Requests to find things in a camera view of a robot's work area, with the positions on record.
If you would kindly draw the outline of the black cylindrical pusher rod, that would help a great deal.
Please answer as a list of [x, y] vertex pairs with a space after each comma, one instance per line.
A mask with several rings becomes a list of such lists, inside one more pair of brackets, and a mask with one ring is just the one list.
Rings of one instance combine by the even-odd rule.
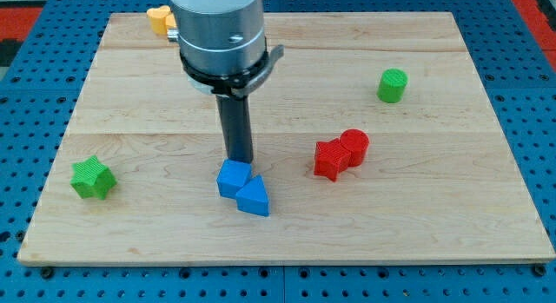
[[250, 164], [254, 153], [248, 99], [217, 96], [216, 104], [228, 158]]

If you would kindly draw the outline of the black clamp ring mount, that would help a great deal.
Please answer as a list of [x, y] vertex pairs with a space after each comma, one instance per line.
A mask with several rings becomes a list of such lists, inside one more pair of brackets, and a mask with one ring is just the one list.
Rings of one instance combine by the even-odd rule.
[[212, 76], [194, 68], [180, 55], [182, 68], [191, 85], [206, 95], [229, 96], [243, 99], [256, 91], [271, 75], [275, 64], [283, 57], [284, 46], [279, 44], [270, 51], [265, 50], [261, 59], [247, 69], [234, 75]]

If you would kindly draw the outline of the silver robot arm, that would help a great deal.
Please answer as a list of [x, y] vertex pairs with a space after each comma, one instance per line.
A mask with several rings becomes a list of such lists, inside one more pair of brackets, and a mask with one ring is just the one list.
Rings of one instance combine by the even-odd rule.
[[182, 67], [216, 98], [227, 156], [250, 163], [248, 96], [270, 76], [284, 47], [268, 50], [262, 0], [169, 0]]

